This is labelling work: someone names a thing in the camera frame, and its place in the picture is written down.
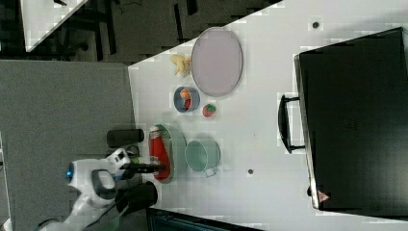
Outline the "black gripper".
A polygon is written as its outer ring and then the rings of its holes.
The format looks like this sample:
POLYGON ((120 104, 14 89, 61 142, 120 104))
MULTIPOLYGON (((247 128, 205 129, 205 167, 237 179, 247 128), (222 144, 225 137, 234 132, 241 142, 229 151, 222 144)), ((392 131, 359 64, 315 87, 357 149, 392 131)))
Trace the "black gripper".
POLYGON ((129 163, 123 165, 121 168, 121 180, 132 179, 138 172, 160 172, 166 169, 163 165, 138 165, 129 163))

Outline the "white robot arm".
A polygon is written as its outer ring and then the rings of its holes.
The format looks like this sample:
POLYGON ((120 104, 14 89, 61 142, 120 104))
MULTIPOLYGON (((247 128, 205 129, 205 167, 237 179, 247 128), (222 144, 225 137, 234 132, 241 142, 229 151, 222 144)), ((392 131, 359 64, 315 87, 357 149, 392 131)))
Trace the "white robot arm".
POLYGON ((68 217, 62 221, 50 218, 33 231, 85 231, 113 208, 122 215, 145 209, 158 200, 153 183, 147 182, 122 189, 118 183, 138 173, 160 173, 168 170, 161 162, 137 163, 119 148, 103 159, 81 159, 69 164, 68 186, 79 194, 68 217))

